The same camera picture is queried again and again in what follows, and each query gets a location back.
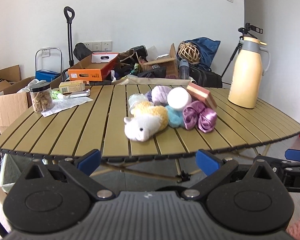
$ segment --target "slatted tabletop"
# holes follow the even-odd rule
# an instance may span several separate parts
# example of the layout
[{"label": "slatted tabletop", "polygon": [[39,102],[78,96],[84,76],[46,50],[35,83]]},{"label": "slatted tabletop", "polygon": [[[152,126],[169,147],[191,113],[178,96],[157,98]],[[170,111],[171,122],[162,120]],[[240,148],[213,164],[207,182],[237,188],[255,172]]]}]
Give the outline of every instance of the slatted tabletop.
[{"label": "slatted tabletop", "polygon": [[100,149],[105,161],[136,162],[189,157],[198,149],[221,153],[256,147],[300,133],[299,123],[261,99],[254,109],[245,109],[228,101],[228,89],[209,88],[218,104],[212,132],[167,127],[146,142],[130,141],[123,122],[124,117],[131,116],[128,99],[153,87],[94,86],[90,94],[93,101],[49,117],[34,113],[30,107],[0,135],[0,151],[62,159]]}]

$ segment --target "blue fluffy plush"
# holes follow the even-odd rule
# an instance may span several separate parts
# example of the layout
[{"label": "blue fluffy plush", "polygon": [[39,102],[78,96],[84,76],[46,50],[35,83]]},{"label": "blue fluffy plush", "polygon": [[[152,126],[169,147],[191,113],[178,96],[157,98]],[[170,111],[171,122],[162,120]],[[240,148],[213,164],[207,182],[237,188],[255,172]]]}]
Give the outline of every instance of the blue fluffy plush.
[{"label": "blue fluffy plush", "polygon": [[182,111],[176,111],[171,106],[166,106],[169,117],[169,126],[172,128],[178,128],[179,126],[185,127],[183,122]]}]

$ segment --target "thermos handle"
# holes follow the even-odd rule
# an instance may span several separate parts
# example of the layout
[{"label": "thermos handle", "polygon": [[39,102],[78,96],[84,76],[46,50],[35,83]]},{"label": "thermos handle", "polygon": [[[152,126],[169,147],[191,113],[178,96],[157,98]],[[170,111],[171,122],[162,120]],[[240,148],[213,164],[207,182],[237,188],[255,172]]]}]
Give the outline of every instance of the thermos handle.
[{"label": "thermos handle", "polygon": [[269,55],[269,63],[268,63],[268,66],[267,66],[267,68],[262,72],[262,75],[264,75],[264,74],[268,71],[268,69],[269,69],[269,67],[270,67],[270,59],[271,59],[271,56],[270,56],[270,52],[269,52],[266,48],[260,47],[260,50],[261,50],[261,51],[264,51],[264,52],[266,52],[266,53],[268,53],[268,55]]}]

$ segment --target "white foam ball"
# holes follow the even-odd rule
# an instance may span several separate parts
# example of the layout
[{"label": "white foam ball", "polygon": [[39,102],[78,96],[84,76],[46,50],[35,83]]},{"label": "white foam ball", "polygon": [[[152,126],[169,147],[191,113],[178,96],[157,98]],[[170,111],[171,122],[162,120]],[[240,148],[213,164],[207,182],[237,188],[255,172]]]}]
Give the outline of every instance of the white foam ball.
[{"label": "white foam ball", "polygon": [[183,109],[192,102],[191,95],[182,87],[172,89],[167,96],[168,105],[177,111]]}]

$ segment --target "metal screw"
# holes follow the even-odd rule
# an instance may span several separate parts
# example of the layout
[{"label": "metal screw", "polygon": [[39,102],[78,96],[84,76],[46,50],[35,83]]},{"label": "metal screw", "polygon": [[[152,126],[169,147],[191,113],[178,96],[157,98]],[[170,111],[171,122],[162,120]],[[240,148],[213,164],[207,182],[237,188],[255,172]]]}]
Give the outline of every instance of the metal screw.
[{"label": "metal screw", "polygon": [[99,198],[109,198],[112,196],[112,192],[108,189],[102,189],[97,192],[97,197]]},{"label": "metal screw", "polygon": [[187,198],[194,198],[200,195],[200,191],[196,189],[186,189],[183,194],[185,194]]}]

